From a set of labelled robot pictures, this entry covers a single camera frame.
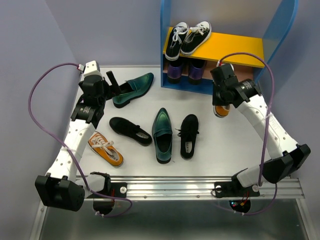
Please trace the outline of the orange sneaker white laces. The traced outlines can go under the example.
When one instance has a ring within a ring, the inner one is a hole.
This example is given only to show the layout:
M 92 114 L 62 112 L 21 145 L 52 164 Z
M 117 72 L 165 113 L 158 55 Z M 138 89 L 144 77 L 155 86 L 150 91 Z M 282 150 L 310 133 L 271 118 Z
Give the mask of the orange sneaker white laces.
M 213 107 L 213 112 L 216 117 L 225 118 L 230 112 L 230 105 L 226 105 L 226 106 L 215 105 Z

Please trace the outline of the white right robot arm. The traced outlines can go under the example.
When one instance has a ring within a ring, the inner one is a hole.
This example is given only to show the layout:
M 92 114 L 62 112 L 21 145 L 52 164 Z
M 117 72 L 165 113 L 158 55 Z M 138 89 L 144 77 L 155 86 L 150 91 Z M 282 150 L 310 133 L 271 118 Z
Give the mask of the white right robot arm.
M 265 152 L 270 156 L 263 166 L 243 169 L 234 174 L 230 181 L 219 182 L 216 197 L 241 197 L 258 183 L 276 184 L 297 171 L 311 149 L 307 144 L 294 140 L 268 112 L 259 86 L 251 79 L 238 81 L 231 64 L 216 67 L 210 73 L 213 78 L 213 106 L 234 106 L 266 144 Z

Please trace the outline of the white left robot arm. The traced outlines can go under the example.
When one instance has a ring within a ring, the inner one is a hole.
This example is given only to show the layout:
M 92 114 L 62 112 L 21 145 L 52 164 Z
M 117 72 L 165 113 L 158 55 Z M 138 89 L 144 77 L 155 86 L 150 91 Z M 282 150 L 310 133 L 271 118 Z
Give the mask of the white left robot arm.
M 61 149 L 47 173 L 35 180 L 39 197 L 47 207 L 77 212 L 91 194 L 106 197 L 111 193 L 107 173 L 92 172 L 85 176 L 79 165 L 104 115 L 106 101 L 121 92 L 113 72 L 108 71 L 106 75 L 110 82 L 98 73 L 86 74 L 79 82 L 83 94 L 75 104 Z

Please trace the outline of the black lace-up sneaker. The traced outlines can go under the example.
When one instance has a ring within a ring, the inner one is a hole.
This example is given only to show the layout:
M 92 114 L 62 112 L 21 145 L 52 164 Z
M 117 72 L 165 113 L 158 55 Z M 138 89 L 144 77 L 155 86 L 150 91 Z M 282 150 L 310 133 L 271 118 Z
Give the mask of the black lace-up sneaker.
M 185 160 L 190 160 L 195 152 L 196 139 L 199 134 L 199 120 L 196 115 L 187 115 L 181 123 L 179 133 L 180 137 L 180 155 Z

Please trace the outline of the black slip-on sneaker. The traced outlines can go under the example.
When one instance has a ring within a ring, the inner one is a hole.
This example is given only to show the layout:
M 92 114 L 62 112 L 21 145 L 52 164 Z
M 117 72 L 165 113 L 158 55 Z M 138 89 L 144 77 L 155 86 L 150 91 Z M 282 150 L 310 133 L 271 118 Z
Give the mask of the black slip-on sneaker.
M 112 117 L 109 120 L 111 129 L 119 135 L 131 138 L 142 146 L 149 146 L 152 143 L 152 137 L 139 125 L 123 117 Z

